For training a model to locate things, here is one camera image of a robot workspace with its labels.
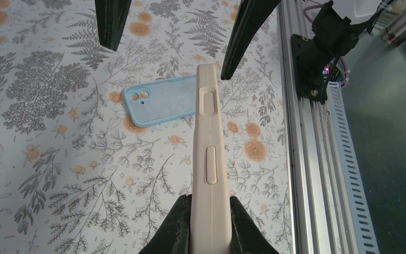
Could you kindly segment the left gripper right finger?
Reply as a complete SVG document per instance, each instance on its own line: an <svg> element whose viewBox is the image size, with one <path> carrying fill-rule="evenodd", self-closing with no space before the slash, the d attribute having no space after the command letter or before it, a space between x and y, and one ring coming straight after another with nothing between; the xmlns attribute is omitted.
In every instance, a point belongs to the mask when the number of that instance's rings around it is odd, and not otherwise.
<svg viewBox="0 0 406 254"><path fill-rule="evenodd" d="M232 221L230 252L233 254L278 253L260 232L240 200L236 196L231 196L229 201Z"/></svg>

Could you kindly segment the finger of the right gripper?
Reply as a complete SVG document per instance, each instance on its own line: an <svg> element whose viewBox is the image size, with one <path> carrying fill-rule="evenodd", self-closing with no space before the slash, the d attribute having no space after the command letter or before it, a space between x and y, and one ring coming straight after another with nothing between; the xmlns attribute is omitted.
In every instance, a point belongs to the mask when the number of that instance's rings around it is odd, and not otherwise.
<svg viewBox="0 0 406 254"><path fill-rule="evenodd" d="M279 5L280 0L241 1L227 45L221 79L230 80L256 32Z"/></svg>

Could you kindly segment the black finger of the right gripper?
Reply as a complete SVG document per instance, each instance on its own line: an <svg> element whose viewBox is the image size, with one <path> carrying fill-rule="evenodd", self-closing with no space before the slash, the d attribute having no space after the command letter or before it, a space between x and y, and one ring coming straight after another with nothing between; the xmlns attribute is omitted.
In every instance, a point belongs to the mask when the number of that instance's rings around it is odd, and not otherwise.
<svg viewBox="0 0 406 254"><path fill-rule="evenodd" d="M117 51L132 0L95 0L98 38L101 46Z"/></svg>

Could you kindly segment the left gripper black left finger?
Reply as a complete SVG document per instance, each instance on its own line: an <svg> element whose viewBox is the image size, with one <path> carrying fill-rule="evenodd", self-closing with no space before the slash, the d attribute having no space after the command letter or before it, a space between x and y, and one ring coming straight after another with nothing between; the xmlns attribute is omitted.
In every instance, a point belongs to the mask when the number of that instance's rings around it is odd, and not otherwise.
<svg viewBox="0 0 406 254"><path fill-rule="evenodd" d="M192 195L181 195L140 254L189 253Z"/></svg>

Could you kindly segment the black phone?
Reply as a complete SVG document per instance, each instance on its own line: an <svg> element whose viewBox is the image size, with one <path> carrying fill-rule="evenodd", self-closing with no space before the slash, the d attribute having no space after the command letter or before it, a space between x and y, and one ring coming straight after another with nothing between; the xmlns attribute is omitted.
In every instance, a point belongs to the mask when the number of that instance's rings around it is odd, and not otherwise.
<svg viewBox="0 0 406 254"><path fill-rule="evenodd" d="M190 253L229 253L232 219L216 67L197 67Z"/></svg>

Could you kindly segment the light blue phone case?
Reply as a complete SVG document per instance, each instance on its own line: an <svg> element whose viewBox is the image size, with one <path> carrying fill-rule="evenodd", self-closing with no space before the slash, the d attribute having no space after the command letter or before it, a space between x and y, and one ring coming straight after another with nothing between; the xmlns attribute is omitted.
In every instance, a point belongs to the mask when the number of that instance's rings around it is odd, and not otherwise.
<svg viewBox="0 0 406 254"><path fill-rule="evenodd" d="M195 114L197 76L159 79L123 90L125 108L141 128Z"/></svg>

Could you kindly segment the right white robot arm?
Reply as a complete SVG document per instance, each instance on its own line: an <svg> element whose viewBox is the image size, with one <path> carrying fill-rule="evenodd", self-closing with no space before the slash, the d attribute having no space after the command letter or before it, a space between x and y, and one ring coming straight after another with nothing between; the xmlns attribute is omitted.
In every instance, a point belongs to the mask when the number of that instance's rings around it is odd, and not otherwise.
<svg viewBox="0 0 406 254"><path fill-rule="evenodd" d="M221 71L232 78L253 36L279 5L279 1L241 1ZM328 1L312 22L315 37L295 56L299 69L319 74L333 59L354 48L358 36L370 30L377 18L380 1ZM131 1L95 1L100 44L116 51L122 38Z"/></svg>

